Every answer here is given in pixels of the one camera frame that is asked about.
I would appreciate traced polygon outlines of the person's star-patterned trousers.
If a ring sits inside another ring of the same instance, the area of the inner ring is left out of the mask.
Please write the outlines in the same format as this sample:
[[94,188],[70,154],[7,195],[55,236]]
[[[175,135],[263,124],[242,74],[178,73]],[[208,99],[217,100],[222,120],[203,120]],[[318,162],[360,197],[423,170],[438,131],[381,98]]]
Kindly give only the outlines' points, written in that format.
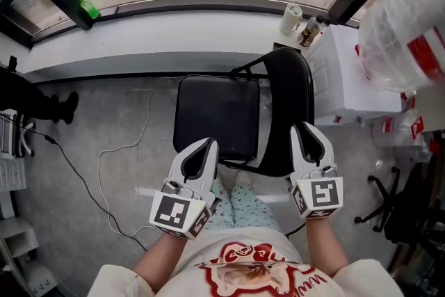
[[205,230],[267,227],[281,232],[272,211],[253,193],[248,184],[237,184],[232,192],[228,193],[223,184],[216,179],[212,192],[220,202],[204,226]]

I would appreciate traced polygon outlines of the person's white printed shirt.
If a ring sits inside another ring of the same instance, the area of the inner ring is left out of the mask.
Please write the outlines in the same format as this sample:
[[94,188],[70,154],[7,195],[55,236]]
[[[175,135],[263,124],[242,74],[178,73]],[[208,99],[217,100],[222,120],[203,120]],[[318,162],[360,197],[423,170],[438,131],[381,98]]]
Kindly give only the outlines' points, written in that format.
[[281,233],[266,227],[211,230],[186,244],[169,281],[154,292],[137,273],[104,265],[88,297],[404,297],[374,259],[330,277],[301,261]]

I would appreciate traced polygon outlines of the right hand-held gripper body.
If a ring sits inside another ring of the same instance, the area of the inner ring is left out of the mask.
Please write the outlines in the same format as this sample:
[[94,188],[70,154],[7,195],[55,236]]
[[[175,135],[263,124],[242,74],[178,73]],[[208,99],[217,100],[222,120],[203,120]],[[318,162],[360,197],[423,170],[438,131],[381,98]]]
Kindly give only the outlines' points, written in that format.
[[305,176],[293,172],[291,196],[302,219],[325,218],[343,206],[343,177],[325,166]]

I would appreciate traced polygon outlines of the white metal rack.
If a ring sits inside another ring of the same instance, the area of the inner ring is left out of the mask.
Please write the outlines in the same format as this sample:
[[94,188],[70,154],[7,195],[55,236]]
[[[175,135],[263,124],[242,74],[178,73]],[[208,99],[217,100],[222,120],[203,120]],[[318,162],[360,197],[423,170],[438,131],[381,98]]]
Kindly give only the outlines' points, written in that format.
[[0,158],[22,158],[35,152],[26,142],[25,134],[36,128],[34,122],[15,110],[0,111]]

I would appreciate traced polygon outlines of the empty red-handled water bottle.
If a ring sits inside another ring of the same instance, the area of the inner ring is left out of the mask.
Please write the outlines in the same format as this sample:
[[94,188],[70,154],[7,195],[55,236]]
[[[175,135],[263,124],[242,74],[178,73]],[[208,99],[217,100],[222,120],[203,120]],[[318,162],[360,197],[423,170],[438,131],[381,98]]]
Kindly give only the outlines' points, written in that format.
[[377,147],[398,146],[396,123],[397,118],[395,115],[372,119],[370,124],[371,138]]
[[423,136],[423,118],[416,108],[416,91],[400,95],[402,110],[397,117],[398,146],[412,160],[425,161],[430,158],[430,149]]

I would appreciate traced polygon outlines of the person's right forearm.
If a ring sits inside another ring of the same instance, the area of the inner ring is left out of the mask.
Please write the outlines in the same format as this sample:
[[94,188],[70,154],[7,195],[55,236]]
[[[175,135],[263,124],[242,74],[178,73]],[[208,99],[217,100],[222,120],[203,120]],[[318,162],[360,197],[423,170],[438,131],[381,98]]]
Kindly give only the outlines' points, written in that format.
[[305,222],[311,265],[333,278],[349,265],[348,258],[327,218],[307,219]]

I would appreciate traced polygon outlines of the white water dispenser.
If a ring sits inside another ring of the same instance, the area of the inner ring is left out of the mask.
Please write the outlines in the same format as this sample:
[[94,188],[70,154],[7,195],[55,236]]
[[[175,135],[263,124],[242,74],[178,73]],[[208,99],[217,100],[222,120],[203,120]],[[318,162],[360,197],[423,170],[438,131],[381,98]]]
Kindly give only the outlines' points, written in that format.
[[315,125],[343,125],[401,111],[401,96],[374,88],[355,46],[358,30],[324,29],[306,57],[314,83]]

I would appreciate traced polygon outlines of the person's left forearm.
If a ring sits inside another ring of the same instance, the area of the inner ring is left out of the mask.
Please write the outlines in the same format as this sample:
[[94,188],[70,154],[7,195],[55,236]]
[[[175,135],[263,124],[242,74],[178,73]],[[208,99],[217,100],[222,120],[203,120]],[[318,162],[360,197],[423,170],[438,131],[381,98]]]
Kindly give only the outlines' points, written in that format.
[[186,239],[162,234],[135,265],[133,272],[157,294],[169,281],[186,244]]

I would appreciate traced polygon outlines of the brown drink bottle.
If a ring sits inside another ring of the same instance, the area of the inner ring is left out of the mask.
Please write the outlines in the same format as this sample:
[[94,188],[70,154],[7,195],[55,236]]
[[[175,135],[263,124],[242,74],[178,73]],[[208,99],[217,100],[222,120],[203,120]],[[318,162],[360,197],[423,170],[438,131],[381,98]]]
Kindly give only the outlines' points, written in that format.
[[302,47],[309,47],[314,41],[315,37],[323,30],[325,26],[325,18],[322,15],[311,17],[306,24],[306,27],[301,32],[300,45]]

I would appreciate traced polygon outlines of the large clear water bottle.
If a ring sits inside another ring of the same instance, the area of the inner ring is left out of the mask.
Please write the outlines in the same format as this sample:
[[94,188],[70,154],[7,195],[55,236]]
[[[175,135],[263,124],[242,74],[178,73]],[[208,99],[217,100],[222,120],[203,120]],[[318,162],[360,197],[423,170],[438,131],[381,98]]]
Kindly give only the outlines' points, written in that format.
[[380,90],[445,83],[445,0],[377,0],[360,24],[358,54]]

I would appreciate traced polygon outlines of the green plastic bottle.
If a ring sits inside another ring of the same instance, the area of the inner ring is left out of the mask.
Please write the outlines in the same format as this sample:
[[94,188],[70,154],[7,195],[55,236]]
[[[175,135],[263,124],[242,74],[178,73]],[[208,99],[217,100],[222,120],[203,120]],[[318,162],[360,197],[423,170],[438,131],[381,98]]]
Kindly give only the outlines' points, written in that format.
[[79,0],[79,3],[91,19],[97,19],[100,16],[100,11],[91,3],[90,0]]

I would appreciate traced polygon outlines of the white lidded cup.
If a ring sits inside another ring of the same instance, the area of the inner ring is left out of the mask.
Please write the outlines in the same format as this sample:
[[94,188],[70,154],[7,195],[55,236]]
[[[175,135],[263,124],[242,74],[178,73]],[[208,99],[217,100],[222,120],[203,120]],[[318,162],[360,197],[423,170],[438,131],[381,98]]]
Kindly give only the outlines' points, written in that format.
[[280,22],[280,31],[284,35],[290,35],[296,31],[302,21],[303,11],[295,3],[288,3]]

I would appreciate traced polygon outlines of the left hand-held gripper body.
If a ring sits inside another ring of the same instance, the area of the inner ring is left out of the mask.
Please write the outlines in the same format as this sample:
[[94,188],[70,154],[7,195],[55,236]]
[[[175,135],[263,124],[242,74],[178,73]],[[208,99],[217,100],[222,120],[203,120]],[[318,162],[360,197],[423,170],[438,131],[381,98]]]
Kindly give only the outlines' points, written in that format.
[[162,232],[194,240],[213,215],[216,197],[211,191],[197,190],[167,179],[154,195],[149,223]]

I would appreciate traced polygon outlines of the black office chair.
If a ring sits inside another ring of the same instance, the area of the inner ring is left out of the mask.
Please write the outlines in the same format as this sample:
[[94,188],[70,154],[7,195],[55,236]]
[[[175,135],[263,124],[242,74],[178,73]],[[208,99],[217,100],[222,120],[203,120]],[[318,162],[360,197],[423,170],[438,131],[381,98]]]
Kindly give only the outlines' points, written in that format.
[[381,215],[380,224],[373,227],[373,231],[384,232],[390,242],[415,246],[425,241],[422,237],[425,222],[445,223],[445,210],[430,207],[437,159],[438,156],[433,154],[428,163],[416,164],[402,191],[397,191],[401,169],[396,166],[391,168],[394,180],[390,191],[386,190],[378,177],[369,175],[367,181],[377,186],[382,204],[363,218],[356,216],[354,223],[366,223]]

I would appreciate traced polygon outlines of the black folding chair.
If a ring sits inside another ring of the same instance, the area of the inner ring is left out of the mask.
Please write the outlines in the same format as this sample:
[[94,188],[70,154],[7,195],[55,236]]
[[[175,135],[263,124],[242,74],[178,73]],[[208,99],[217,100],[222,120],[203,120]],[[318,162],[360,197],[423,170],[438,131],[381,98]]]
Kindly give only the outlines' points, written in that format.
[[[272,114],[268,142],[260,164],[260,85],[251,67],[264,64],[270,85]],[[236,67],[222,76],[191,74],[178,86],[173,145],[177,152],[203,138],[218,142],[219,162],[268,177],[293,170],[290,130],[314,123],[314,85],[307,60],[297,49],[282,47]]]

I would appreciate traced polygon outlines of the white window ledge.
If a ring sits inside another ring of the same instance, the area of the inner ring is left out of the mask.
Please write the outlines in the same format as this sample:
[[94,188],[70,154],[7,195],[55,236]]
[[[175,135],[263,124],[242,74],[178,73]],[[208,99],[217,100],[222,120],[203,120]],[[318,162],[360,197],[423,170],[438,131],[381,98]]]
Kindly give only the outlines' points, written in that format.
[[108,74],[224,72],[272,50],[297,48],[298,34],[279,30],[280,16],[229,11],[140,15],[69,31],[19,56],[32,81]]

